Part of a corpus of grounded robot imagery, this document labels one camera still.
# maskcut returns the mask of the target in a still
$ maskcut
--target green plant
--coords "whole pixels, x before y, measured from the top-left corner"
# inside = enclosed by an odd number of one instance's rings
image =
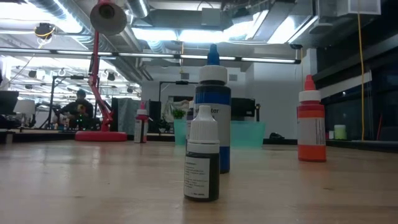
[[[185,116],[185,111],[180,109],[173,110],[173,117],[174,119],[181,119]]]

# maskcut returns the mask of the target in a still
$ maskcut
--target computer monitor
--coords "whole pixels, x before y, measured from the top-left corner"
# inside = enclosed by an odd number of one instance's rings
[[[0,114],[15,114],[14,108],[18,101],[18,91],[0,91]]]

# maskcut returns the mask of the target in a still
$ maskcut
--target bottle label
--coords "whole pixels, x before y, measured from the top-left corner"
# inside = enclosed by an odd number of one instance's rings
[[[184,195],[209,197],[210,159],[185,157]]]
[[[229,146],[231,138],[231,106],[218,103],[195,103],[194,117],[197,116],[200,105],[211,107],[211,115],[218,123],[220,147]]]
[[[141,141],[141,125],[142,125],[142,121],[137,119],[136,120],[136,125],[134,127],[134,142],[136,143],[140,143]]]
[[[190,121],[190,120],[187,120],[187,135],[186,135],[186,139],[188,140],[189,139],[189,136],[190,136],[190,131],[191,131],[191,122],[192,121]]]
[[[299,118],[297,123],[297,142],[299,145],[325,145],[325,119]]]

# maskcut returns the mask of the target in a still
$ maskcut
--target desk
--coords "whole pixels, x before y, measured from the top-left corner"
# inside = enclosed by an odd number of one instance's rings
[[[396,223],[398,154],[295,146],[232,149],[220,199],[183,198],[184,147],[172,142],[0,145],[0,219],[8,223]]]

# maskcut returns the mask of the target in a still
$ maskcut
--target teal bin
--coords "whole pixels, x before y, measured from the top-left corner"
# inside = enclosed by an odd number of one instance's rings
[[[232,147],[261,147],[266,124],[255,121],[231,121]]]
[[[178,146],[185,145],[186,133],[187,133],[187,120],[174,119],[174,138],[176,145]]]

